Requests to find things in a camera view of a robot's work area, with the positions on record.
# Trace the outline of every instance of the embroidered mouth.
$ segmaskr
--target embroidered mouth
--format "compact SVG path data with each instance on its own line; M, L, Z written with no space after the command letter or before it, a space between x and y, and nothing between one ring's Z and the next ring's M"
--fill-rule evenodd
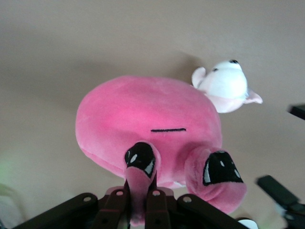
M179 131L186 131L185 128L180 129L154 129L151 130L152 132L179 132Z
M127 167L141 169L149 178L153 175L156 158L151 146L144 142L138 142L125 154Z
M210 154L203 169L203 185L223 182L243 183L230 155L225 151Z

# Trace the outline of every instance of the pink stuffed animal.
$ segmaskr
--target pink stuffed animal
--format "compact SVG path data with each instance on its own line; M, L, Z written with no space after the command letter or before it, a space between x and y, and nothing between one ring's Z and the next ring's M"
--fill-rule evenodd
M158 186L186 186L225 213L245 196L246 185L221 149L214 105L184 82L122 76L101 84L79 106L76 137L89 158L128 181L134 226L144 223L156 172Z

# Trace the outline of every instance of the white stuffed animal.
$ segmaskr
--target white stuffed animal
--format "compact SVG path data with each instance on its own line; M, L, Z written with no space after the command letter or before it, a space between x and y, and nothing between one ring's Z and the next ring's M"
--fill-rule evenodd
M192 83L212 101L218 113L235 111L243 104L263 102L258 94L248 88L238 61L221 62L210 73L205 73L203 67L196 69L192 74Z

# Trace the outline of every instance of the pink felt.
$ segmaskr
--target pink felt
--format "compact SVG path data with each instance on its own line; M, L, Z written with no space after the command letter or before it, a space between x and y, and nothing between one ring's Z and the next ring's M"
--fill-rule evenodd
M185 131L152 132L182 128ZM186 184L190 192L226 212L235 209L245 194L245 185L221 183L207 188L196 179L203 172L192 166L198 158L195 149L220 148L221 124L212 102L184 82L122 76L99 85L79 106L76 137L86 156L130 183L135 225L143 223L142 203L150 179L137 168L126 169L124 156L139 141L153 148L158 186ZM207 158L207 153L203 155L198 159L201 166Z

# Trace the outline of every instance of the stuffed animal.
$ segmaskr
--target stuffed animal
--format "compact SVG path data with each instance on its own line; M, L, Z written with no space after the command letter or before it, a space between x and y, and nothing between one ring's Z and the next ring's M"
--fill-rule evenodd
M82 100L76 137L87 157L128 181L134 226L144 223L156 172L158 186L186 186L225 213L246 194L233 160L221 148L214 105L187 83L132 75L105 82Z
M207 75L205 68L196 69L192 83L212 101L219 113L235 111L243 104L263 102L258 94L248 88L246 77L236 60L217 64Z

